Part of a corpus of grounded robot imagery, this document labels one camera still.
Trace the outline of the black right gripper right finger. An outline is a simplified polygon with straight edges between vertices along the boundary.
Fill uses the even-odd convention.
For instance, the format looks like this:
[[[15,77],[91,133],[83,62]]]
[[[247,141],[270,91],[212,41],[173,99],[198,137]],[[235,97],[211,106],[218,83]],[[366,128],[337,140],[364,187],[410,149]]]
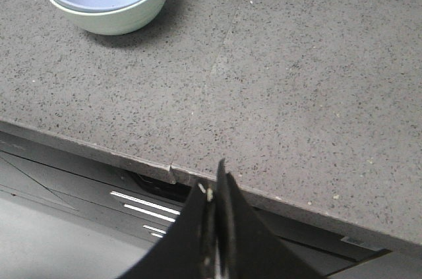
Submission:
[[[247,203],[220,160],[216,182],[216,231],[223,278],[323,278],[288,249]]]

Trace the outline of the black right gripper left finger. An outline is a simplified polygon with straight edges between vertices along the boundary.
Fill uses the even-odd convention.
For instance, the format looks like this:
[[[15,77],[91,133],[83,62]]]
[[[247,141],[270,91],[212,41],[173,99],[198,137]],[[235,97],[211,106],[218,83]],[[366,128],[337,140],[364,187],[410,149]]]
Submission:
[[[207,182],[192,187],[180,216],[121,278],[214,278],[216,205]]]

